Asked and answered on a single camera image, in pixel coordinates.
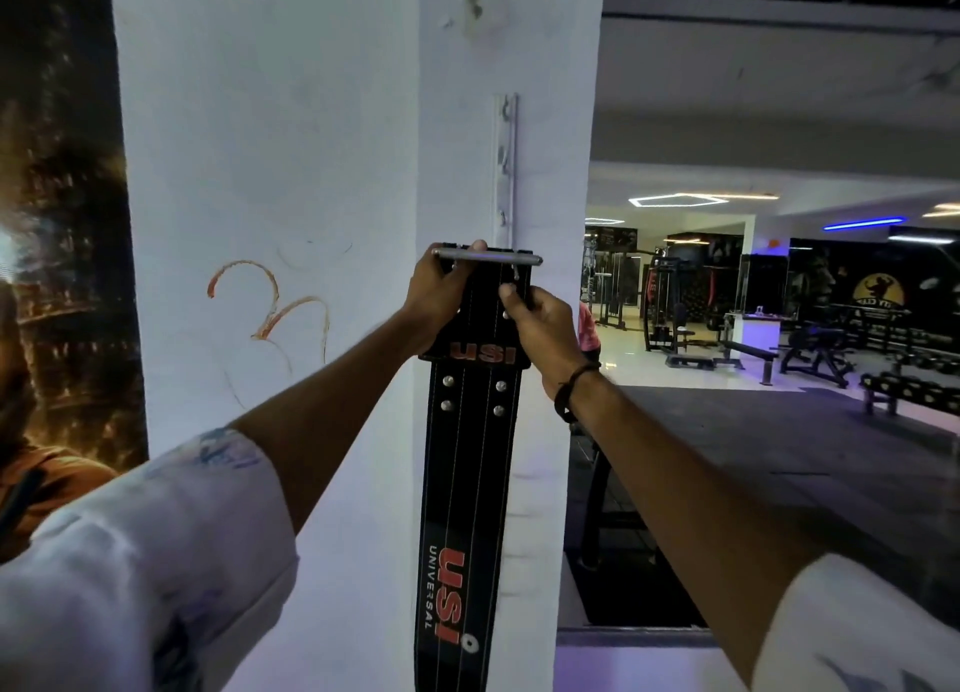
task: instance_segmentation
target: right hand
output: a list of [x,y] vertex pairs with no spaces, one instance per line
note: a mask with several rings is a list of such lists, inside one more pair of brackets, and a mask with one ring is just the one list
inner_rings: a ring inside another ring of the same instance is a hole
[[516,323],[520,344],[543,377],[543,390],[553,401],[574,371],[586,364],[573,330],[573,310],[542,287],[532,286],[533,310],[524,305],[515,285],[500,285],[500,300]]

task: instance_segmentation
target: blue neon light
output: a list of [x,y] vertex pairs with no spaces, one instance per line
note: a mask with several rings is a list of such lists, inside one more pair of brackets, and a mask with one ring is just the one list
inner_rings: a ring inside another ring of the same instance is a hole
[[863,227],[879,227],[880,225],[899,225],[906,222],[902,216],[884,216],[882,219],[865,219],[864,221],[842,221],[839,224],[828,224],[823,232],[836,232],[841,229],[861,229]]

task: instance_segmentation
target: black rubber floor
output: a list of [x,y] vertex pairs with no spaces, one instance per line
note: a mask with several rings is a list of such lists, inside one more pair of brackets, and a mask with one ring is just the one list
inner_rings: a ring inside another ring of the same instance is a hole
[[[625,391],[788,521],[960,628],[960,464],[951,433],[867,416],[857,400],[822,388]],[[602,530],[599,569],[577,563],[589,447],[581,437],[571,442],[564,545],[590,623],[695,623],[669,577],[651,572],[656,541],[645,531]],[[616,477],[606,504],[633,507]]]

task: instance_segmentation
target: left hand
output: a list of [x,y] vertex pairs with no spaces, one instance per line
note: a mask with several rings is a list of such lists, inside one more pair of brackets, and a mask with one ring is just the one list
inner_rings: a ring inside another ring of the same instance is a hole
[[[476,262],[461,260],[444,274],[440,259],[433,254],[433,250],[440,246],[439,242],[431,244],[416,263],[407,299],[400,309],[414,331],[414,354],[424,353],[431,347],[440,329],[457,315],[467,278],[476,267]],[[470,249],[482,252],[487,249],[487,243],[477,239]]]

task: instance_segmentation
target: pink shirt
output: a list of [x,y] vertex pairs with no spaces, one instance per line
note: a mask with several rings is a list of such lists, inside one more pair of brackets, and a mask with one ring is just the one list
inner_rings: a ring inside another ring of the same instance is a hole
[[594,351],[600,347],[597,324],[594,322],[594,314],[587,307],[587,303],[580,304],[580,328],[577,331],[577,337],[580,339],[581,351]]

